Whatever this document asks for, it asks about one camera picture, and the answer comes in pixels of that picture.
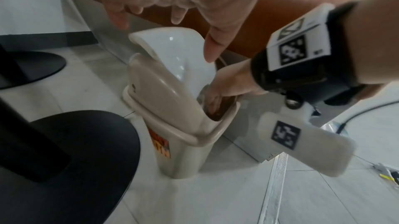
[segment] white label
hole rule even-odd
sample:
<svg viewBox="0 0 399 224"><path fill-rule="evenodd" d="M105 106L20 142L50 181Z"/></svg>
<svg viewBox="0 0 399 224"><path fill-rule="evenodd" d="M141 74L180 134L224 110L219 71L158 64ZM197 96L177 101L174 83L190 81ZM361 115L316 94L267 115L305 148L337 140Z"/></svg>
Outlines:
<svg viewBox="0 0 399 224"><path fill-rule="evenodd" d="M305 30L326 23L328 13L333 9L334 5L331 3L323 3L319 5L317 8L306 13L297 20L275 31L270 36L267 47L269 48L277 43L280 44L282 41L288 40Z"/></svg>
<svg viewBox="0 0 399 224"><path fill-rule="evenodd" d="M331 46L326 24L282 39L267 48L269 71L327 55L331 55Z"/></svg>

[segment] wall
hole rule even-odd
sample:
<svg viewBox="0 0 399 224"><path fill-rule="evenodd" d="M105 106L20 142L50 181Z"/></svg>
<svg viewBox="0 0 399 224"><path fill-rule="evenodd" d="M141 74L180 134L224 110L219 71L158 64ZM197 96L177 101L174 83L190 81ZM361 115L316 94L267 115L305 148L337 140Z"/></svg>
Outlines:
<svg viewBox="0 0 399 224"><path fill-rule="evenodd" d="M0 35L89 30L71 0L0 0Z"/></svg>

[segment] yellow object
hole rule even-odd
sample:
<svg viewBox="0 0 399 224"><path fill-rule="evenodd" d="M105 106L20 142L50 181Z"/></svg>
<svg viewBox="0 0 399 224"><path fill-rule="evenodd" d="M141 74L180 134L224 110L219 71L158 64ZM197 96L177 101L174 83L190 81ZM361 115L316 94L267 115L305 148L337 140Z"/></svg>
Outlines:
<svg viewBox="0 0 399 224"><path fill-rule="evenodd" d="M385 176L384 174L380 174L379 176L395 182L393 178Z"/></svg>

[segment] red and orange label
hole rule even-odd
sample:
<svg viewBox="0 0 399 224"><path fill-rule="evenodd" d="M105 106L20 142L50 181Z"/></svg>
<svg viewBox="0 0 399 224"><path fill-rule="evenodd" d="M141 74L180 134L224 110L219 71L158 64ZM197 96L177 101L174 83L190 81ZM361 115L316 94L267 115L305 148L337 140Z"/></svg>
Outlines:
<svg viewBox="0 0 399 224"><path fill-rule="evenodd" d="M150 133L151 140L153 142L154 148L164 155L167 158L170 158L170 149L168 140L160 137L157 133L155 133L152 129L148 128L148 132Z"/></svg>

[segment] metal strip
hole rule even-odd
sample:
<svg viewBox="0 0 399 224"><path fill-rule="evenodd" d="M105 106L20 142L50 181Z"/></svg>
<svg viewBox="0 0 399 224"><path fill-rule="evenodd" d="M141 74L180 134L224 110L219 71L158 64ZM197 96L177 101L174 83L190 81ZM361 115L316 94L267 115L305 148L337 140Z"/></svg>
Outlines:
<svg viewBox="0 0 399 224"><path fill-rule="evenodd" d="M280 210L281 195L283 193L284 178L286 176L287 161L288 154L284 152L274 158L258 224L278 223L278 213Z"/></svg>

